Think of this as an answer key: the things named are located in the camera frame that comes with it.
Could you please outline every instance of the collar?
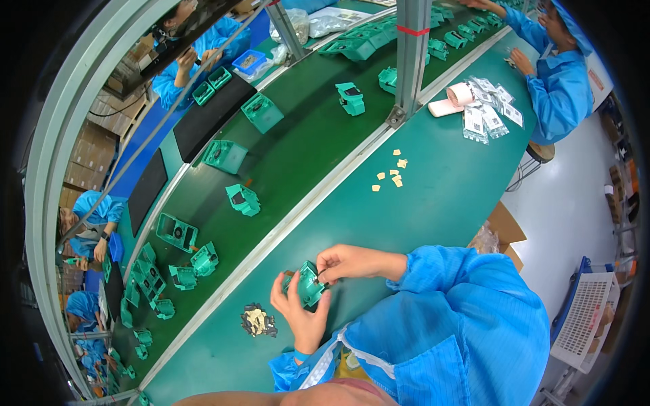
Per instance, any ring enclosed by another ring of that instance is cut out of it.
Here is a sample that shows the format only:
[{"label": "collar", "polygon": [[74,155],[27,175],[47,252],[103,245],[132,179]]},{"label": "collar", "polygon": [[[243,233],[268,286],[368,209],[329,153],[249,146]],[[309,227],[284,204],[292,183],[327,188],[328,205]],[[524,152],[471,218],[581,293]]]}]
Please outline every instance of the collar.
[{"label": "collar", "polygon": [[559,65],[566,64],[568,62],[584,62],[584,56],[582,56],[580,51],[573,50],[573,51],[558,53],[554,57],[549,55],[549,57],[546,58],[545,61],[550,69],[555,69]]}]

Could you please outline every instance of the green conveyor belt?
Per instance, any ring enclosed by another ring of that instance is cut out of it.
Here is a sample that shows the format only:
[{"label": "green conveyor belt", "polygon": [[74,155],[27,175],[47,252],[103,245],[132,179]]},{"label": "green conveyor belt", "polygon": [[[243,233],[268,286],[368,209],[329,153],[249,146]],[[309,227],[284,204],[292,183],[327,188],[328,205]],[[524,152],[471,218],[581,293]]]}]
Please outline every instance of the green conveyor belt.
[{"label": "green conveyor belt", "polygon": [[[458,24],[485,13],[457,6],[454,14],[455,20],[432,29],[431,38],[442,39]],[[469,42],[464,49],[451,49],[446,62],[432,58],[425,69],[423,86],[497,31],[492,28],[477,35],[476,41]],[[352,62],[342,55],[309,55],[263,92],[284,113],[284,120],[261,135],[239,113],[217,136],[250,150],[239,172],[243,174],[241,178],[200,163],[187,172],[163,211],[196,226],[196,245],[212,241],[220,262],[215,273],[199,278],[194,290],[180,291],[173,286],[167,265],[182,265],[191,255],[164,243],[155,233],[149,234],[147,241],[158,256],[158,268],[167,282],[163,296],[172,300],[176,314],[170,320],[160,320],[144,300],[137,309],[131,306],[134,328],[147,328],[154,337],[148,348],[149,357],[144,361],[135,354],[131,330],[116,326],[113,345],[124,364],[133,365],[137,374],[135,380],[122,379],[122,388],[132,388],[141,381],[185,324],[260,240],[384,122],[395,97],[379,87],[377,75],[384,68],[397,65],[396,53],[397,41],[392,41],[364,62]],[[341,82],[354,82],[363,92],[364,114],[352,117],[339,105],[334,84]],[[245,183],[249,178],[250,188],[257,193],[262,206],[261,212],[252,218],[234,211],[225,200],[224,190],[225,186]]]}]

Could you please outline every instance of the wire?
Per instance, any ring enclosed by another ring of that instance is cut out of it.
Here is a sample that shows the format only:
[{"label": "wire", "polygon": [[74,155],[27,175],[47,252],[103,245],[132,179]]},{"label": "wire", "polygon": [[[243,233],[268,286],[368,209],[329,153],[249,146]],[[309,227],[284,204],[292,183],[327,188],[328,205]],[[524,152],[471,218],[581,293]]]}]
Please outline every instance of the wire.
[{"label": "wire", "polygon": [[142,96],[144,96],[145,94],[147,94],[147,90],[149,90],[149,87],[150,87],[150,86],[151,86],[151,82],[149,82],[149,84],[147,85],[146,89],[144,89],[144,92],[140,95],[140,97],[138,97],[137,99],[135,99],[135,101],[134,101],[133,103],[131,103],[130,105],[124,107],[124,108],[121,109],[121,110],[116,111],[115,113],[110,113],[110,114],[103,115],[103,114],[93,113],[93,112],[90,111],[90,110],[89,110],[88,112],[91,113],[91,114],[92,114],[93,116],[95,116],[95,117],[111,117],[111,116],[114,116],[115,114],[117,114],[117,113],[121,113],[121,112],[123,112],[124,110],[126,110],[127,108],[133,106],[135,103],[138,103],[138,101],[139,101],[140,99],[142,99]]},{"label": "wire", "polygon": [[61,238],[59,238],[59,241],[57,242],[57,247],[61,246],[61,245],[62,245],[62,244],[63,244],[63,243],[68,239],[68,238],[72,237],[72,235],[73,235],[74,232],[79,228],[79,226],[80,226],[81,224],[83,224],[83,222],[85,222],[85,221],[88,219],[88,217],[90,217],[90,215],[91,215],[91,214],[92,214],[92,213],[93,213],[93,212],[94,212],[94,211],[99,207],[99,204],[101,203],[101,201],[104,200],[104,197],[106,197],[106,196],[109,194],[109,192],[110,192],[110,191],[113,189],[113,187],[117,184],[117,182],[120,180],[120,178],[122,178],[122,175],[124,175],[124,173],[126,172],[126,170],[131,166],[131,164],[133,163],[133,161],[134,161],[134,160],[138,157],[138,155],[139,155],[139,154],[144,150],[144,148],[147,146],[147,144],[149,144],[149,143],[151,142],[151,140],[153,140],[153,137],[158,133],[158,131],[160,131],[160,129],[163,127],[163,125],[167,122],[167,119],[169,119],[169,117],[174,113],[174,110],[176,110],[176,107],[178,107],[178,104],[180,104],[181,100],[184,100],[184,99],[185,99],[185,96],[186,96],[187,93],[190,91],[190,89],[192,88],[192,85],[194,84],[194,82],[196,82],[196,79],[198,79],[199,75],[200,75],[201,73],[203,73],[203,71],[204,71],[205,68],[210,64],[210,62],[212,62],[212,61],[213,61],[214,59],[216,59],[219,55],[221,55],[221,52],[223,52],[224,49],[225,49],[228,45],[230,45],[230,43],[231,43],[231,42],[232,42],[232,41],[233,41],[233,40],[234,40],[234,39],[235,39],[235,38],[236,38],[236,37],[237,37],[237,36],[238,36],[238,35],[239,35],[239,34],[240,34],[244,29],[245,29],[245,28],[247,28],[247,27],[249,26],[249,24],[251,24],[251,22],[252,22],[252,21],[257,17],[257,15],[262,11],[262,9],[264,9],[264,8],[266,7],[266,5],[269,4],[269,2],[270,2],[270,0],[262,0],[262,4],[260,5],[260,7],[257,7],[257,10],[255,10],[255,12],[253,13],[253,15],[251,15],[251,16],[250,16],[250,17],[249,17],[249,18],[248,18],[248,19],[247,19],[247,20],[246,20],[246,21],[241,25],[241,27],[239,27],[239,28],[238,28],[238,29],[237,29],[237,30],[236,30],[236,31],[235,31],[235,32],[234,32],[234,33],[233,33],[233,34],[232,34],[232,35],[231,35],[231,36],[230,36],[230,37],[229,37],[229,38],[228,38],[228,39],[227,39],[227,40],[226,40],[226,41],[225,41],[225,42],[224,42],[224,43],[223,43],[223,44],[222,44],[222,45],[221,45],[217,50],[216,50],[216,52],[214,52],[214,53],[212,54],[212,56],[209,57],[209,58],[207,59],[206,63],[201,64],[201,66],[200,66],[199,69],[196,71],[196,73],[194,73],[194,75],[192,76],[192,78],[190,79],[190,81],[185,85],[185,87],[183,88],[183,91],[181,92],[181,94],[178,95],[178,97],[176,98],[176,101],[174,101],[174,104],[169,108],[169,111],[164,115],[164,117],[162,117],[162,119],[160,120],[160,122],[158,123],[158,125],[156,125],[156,127],[152,130],[152,132],[149,134],[149,136],[147,136],[147,138],[144,140],[144,142],[143,142],[143,143],[138,147],[138,149],[135,150],[135,152],[133,153],[133,155],[131,155],[131,157],[126,161],[126,163],[124,164],[124,166],[122,166],[122,169],[120,169],[120,171],[118,172],[118,174],[115,175],[115,178],[114,178],[114,179],[113,179],[113,180],[112,180],[108,185],[106,185],[106,187],[104,188],[104,191],[101,193],[101,195],[99,196],[99,198],[97,199],[97,201],[95,202],[95,204],[92,205],[92,207],[90,208],[90,210],[88,210],[88,212],[87,212],[86,214],[84,214],[83,217],[80,218],[79,221],[78,221],[77,223],[75,223],[75,225],[73,225],[72,227],[70,227],[70,229],[69,229],[68,231],[66,231],[66,233],[65,233]]}]

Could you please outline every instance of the stool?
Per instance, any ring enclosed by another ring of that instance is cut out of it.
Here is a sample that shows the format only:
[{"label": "stool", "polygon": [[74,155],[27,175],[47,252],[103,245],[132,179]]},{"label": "stool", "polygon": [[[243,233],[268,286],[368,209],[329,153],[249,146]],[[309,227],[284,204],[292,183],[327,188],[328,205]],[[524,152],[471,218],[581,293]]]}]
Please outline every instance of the stool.
[{"label": "stool", "polygon": [[535,144],[533,141],[529,141],[526,152],[530,155],[530,159],[524,164],[519,164],[517,172],[521,171],[521,177],[508,186],[506,192],[514,192],[519,189],[524,179],[532,175],[542,164],[549,163],[555,157],[555,145],[541,146]]}]

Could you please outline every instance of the black mat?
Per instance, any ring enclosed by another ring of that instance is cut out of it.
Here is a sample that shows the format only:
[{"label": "black mat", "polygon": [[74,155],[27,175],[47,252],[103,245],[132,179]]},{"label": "black mat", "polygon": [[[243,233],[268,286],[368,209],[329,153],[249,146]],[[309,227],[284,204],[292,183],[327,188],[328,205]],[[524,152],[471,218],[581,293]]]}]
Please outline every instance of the black mat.
[{"label": "black mat", "polygon": [[194,104],[174,127],[183,162],[191,163],[212,135],[256,93],[253,86],[233,74],[232,79],[206,104]]},{"label": "black mat", "polygon": [[120,316],[120,300],[122,300],[124,284],[122,283],[120,265],[117,262],[112,262],[111,265],[112,268],[110,271],[109,282],[104,285],[104,293],[106,293],[106,302],[109,306],[110,318],[115,322]]},{"label": "black mat", "polygon": [[167,172],[164,168],[163,154],[161,149],[156,149],[151,160],[144,168],[142,176],[135,184],[131,197],[127,204],[129,205],[129,214],[131,215],[131,231],[133,238],[138,234],[138,230],[147,216],[151,205],[156,200],[161,190],[167,183]]}]

